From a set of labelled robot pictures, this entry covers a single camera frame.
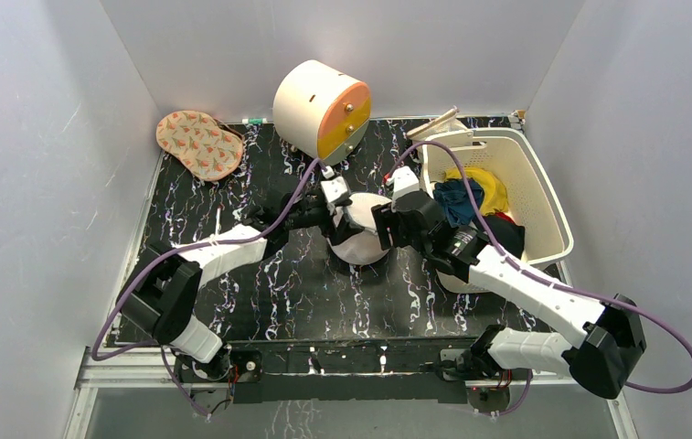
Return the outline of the white mesh bra laundry bag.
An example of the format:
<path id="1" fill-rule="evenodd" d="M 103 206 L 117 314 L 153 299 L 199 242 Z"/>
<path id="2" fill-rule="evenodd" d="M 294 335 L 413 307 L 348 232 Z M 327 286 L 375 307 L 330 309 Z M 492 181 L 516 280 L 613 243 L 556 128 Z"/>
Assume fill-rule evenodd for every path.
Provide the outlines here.
<path id="1" fill-rule="evenodd" d="M 348 206 L 336 207 L 335 231 L 327 238 L 329 248 L 343 262 L 369 265 L 378 262 L 389 251 L 383 250 L 378 237 L 372 208 L 390 202 L 384 196 L 357 192 L 350 196 Z"/>

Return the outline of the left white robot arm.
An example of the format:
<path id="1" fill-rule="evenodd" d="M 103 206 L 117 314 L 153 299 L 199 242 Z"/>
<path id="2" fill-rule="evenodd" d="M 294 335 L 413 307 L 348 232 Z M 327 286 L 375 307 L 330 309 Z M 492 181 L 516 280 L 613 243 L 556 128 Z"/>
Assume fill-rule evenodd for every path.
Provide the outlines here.
<path id="1" fill-rule="evenodd" d="M 221 380 L 231 357 L 222 338 L 195 315 L 199 291 L 236 268 L 273 256 L 292 230 L 317 227 L 326 237 L 346 230 L 335 215 L 351 203 L 348 195 L 329 200 L 321 189 L 288 193 L 276 204 L 249 209 L 241 223 L 212 238 L 177 248 L 152 245 L 117 300 L 119 312 L 156 345 L 195 361 L 206 379 Z"/>

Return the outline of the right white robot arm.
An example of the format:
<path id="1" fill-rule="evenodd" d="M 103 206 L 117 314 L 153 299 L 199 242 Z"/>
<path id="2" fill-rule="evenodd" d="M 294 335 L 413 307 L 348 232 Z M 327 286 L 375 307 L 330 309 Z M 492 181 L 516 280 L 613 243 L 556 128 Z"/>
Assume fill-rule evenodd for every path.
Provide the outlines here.
<path id="1" fill-rule="evenodd" d="M 617 295 L 605 304 L 565 292 L 565 284 L 502 255 L 483 231 L 452 226 L 423 191 L 371 210 L 382 248 L 410 246 L 439 273 L 498 294 L 551 327 L 516 331 L 491 325 L 464 353 L 441 362 L 453 380 L 494 379 L 510 369 L 534 369 L 573 378 L 590 393 L 613 400 L 646 350 L 634 302 Z"/>

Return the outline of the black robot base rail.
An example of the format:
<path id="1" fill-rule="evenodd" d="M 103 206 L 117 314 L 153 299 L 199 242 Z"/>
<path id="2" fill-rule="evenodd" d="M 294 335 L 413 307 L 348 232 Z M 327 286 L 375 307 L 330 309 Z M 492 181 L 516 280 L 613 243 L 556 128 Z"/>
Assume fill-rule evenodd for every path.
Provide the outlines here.
<path id="1" fill-rule="evenodd" d="M 513 375 L 478 370 L 468 357 L 473 343 L 471 337 L 234 341 L 208 365 L 177 353 L 174 371 L 208 409 L 223 391 L 237 404 L 431 400 L 504 410 Z"/>

